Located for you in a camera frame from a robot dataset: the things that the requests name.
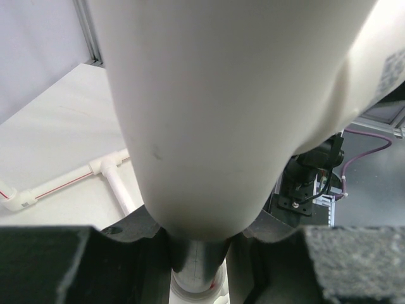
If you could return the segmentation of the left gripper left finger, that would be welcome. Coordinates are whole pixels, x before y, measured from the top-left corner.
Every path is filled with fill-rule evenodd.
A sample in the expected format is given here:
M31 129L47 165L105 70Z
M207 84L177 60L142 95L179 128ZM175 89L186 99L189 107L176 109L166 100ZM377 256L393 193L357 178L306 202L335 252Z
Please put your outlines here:
M1 228L2 303L168 303L164 230L144 207L91 226Z

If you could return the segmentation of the white PVC pipe frame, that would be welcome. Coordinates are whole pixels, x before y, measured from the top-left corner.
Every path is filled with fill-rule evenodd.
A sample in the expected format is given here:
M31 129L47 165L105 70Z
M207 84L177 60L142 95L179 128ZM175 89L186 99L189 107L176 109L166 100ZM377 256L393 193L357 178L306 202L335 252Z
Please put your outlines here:
M2 227L91 226L144 207L170 295L221 300L234 236L292 156L404 82L403 1L89 1L104 61L1 125Z

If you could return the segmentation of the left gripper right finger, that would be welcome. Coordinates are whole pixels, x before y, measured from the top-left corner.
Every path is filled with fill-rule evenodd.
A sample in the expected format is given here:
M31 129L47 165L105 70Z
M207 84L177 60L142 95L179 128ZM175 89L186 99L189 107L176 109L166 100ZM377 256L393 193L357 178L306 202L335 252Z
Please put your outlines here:
M232 303L403 303L404 228L288 226L267 212L233 237Z

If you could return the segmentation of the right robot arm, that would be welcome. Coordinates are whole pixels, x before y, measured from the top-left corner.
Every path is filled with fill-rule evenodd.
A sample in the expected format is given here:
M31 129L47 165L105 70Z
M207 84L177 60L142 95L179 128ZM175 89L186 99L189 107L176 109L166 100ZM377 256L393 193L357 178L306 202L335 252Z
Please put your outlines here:
M279 209L312 216L314 201L328 191L333 169L344 160L343 141L339 132L310 151L291 157L277 194Z

